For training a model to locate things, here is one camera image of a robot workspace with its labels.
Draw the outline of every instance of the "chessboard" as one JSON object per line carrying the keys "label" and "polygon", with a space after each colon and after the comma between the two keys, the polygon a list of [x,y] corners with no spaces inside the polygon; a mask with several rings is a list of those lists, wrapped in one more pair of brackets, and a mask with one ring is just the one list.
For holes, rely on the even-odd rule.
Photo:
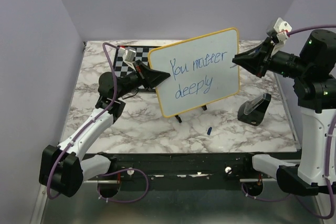
{"label": "chessboard", "polygon": [[[134,61],[141,60],[145,65],[149,66],[148,63],[148,53],[150,50],[157,48],[157,47],[149,47],[149,46],[128,46],[123,45],[124,47],[132,47],[134,48],[137,53],[135,55]],[[123,62],[122,57],[118,57],[118,52],[116,51],[114,55],[114,71],[117,77],[124,77],[129,73],[133,72],[134,70],[130,68],[125,62]],[[155,89],[145,89],[144,86],[139,87],[139,92],[154,92]]]}

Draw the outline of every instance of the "white wall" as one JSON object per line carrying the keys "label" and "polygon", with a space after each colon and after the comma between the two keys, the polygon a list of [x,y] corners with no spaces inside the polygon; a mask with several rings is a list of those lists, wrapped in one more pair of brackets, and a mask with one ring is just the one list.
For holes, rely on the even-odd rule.
{"label": "white wall", "polygon": [[[336,24],[336,0],[294,0],[292,6],[285,15],[285,20],[291,24],[293,29],[312,25]],[[306,31],[291,36],[283,51],[299,55],[310,32],[311,31]],[[298,133],[298,138],[301,140],[302,120],[297,105],[298,99],[292,87],[294,81],[281,77],[280,82],[288,101],[289,110]]]}
{"label": "white wall", "polygon": [[86,40],[185,39],[235,26],[264,39],[293,0],[62,0]]}
{"label": "white wall", "polygon": [[62,132],[83,43],[61,0],[0,0],[0,223],[29,223],[41,153]]}

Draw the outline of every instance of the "marble table surface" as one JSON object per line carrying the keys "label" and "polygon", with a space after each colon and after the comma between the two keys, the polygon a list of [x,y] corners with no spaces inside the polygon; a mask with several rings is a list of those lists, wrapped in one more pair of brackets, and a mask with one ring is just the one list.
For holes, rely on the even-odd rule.
{"label": "marble table surface", "polygon": [[[115,45],[163,46],[177,40],[120,40]],[[259,41],[241,41],[239,52]],[[89,41],[84,54],[62,140],[68,138],[91,114],[99,97],[99,76],[110,71],[102,41]],[[115,49],[109,48],[113,61]],[[183,123],[164,118],[156,94],[139,93],[125,100],[126,106],[116,123],[105,130],[88,153],[223,153],[295,152],[298,141],[277,86],[268,72],[259,79],[240,68],[239,94],[208,104],[207,110],[195,109],[181,114]],[[261,125],[251,126],[237,120],[245,101],[268,92],[272,100]],[[211,135],[207,130],[212,127]]]}

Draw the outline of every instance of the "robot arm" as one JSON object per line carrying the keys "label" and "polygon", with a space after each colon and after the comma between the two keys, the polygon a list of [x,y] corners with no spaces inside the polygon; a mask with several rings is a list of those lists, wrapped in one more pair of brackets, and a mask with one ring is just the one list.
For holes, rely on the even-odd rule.
{"label": "robot arm", "polygon": [[301,196],[328,193],[328,181],[333,188],[336,182],[335,143],[331,142],[336,123],[336,81],[329,75],[336,63],[336,34],[314,30],[299,57],[279,51],[288,38],[285,27],[291,29],[288,23],[278,19],[270,27],[262,44],[236,55],[233,63],[260,78],[269,70],[294,79],[303,120],[302,156],[300,165],[295,165],[269,155],[255,155],[253,168],[275,178],[284,192]]}
{"label": "robot arm", "polygon": [[[114,93],[112,73],[106,72],[99,78],[100,97],[86,122],[68,139],[58,146],[47,146],[42,153],[39,182],[47,185],[52,167],[60,158],[53,172],[50,187],[67,197],[73,196],[85,180],[116,169],[115,159],[106,157],[104,153],[98,153],[84,161],[82,159],[100,134],[120,117],[125,103],[118,98],[140,86],[155,88],[170,76],[169,73],[150,69],[139,60],[131,62],[134,57],[129,54],[134,55],[135,52],[132,48],[120,48],[120,52],[126,55],[123,59],[128,65],[132,64],[135,71],[123,78],[117,77],[117,99],[113,105],[109,107]],[[78,133],[80,134],[74,142],[73,139]]]}

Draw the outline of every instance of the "whiteboard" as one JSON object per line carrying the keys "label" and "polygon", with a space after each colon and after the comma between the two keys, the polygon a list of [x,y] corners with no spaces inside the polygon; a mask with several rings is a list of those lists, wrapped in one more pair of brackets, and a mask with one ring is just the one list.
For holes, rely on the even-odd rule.
{"label": "whiteboard", "polygon": [[164,117],[239,92],[239,67],[230,68],[238,53],[238,37],[238,30],[229,28],[149,52],[150,67],[171,75],[156,87]]}

